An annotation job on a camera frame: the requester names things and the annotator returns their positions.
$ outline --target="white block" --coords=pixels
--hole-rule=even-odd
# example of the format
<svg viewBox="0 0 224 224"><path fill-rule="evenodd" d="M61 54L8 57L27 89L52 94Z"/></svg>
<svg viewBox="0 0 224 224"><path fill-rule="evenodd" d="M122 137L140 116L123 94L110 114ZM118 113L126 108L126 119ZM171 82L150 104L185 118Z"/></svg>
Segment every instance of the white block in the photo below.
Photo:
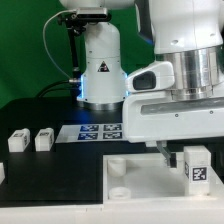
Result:
<svg viewBox="0 0 224 224"><path fill-rule="evenodd" d="M30 131L28 129L16 130L8 139L10 152L23 152L30 143Z"/></svg>
<svg viewBox="0 0 224 224"><path fill-rule="evenodd" d="M204 146L187 146L184 161L185 195L209 195L211 153Z"/></svg>
<svg viewBox="0 0 224 224"><path fill-rule="evenodd" d="M36 151L50 151L54 143L54 130L52 128L41 129L35 138Z"/></svg>

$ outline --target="black table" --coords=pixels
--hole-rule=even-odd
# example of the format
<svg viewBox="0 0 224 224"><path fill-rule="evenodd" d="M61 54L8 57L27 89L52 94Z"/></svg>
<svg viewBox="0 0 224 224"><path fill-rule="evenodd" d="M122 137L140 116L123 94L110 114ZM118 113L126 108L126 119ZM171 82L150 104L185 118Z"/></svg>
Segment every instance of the black table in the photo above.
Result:
<svg viewBox="0 0 224 224"><path fill-rule="evenodd" d="M0 185L0 207L103 203L103 155L146 153L144 143L126 141L57 143L50 152L35 152L38 131L51 127L57 137L62 125L122 122L122 110L90 111L67 97L29 98L10 102L0 110L0 162L6 178ZM23 153L9 153L7 139L18 129L31 131ZM224 176L224 138L170 141L171 151L184 145L205 145L212 166Z"/></svg>

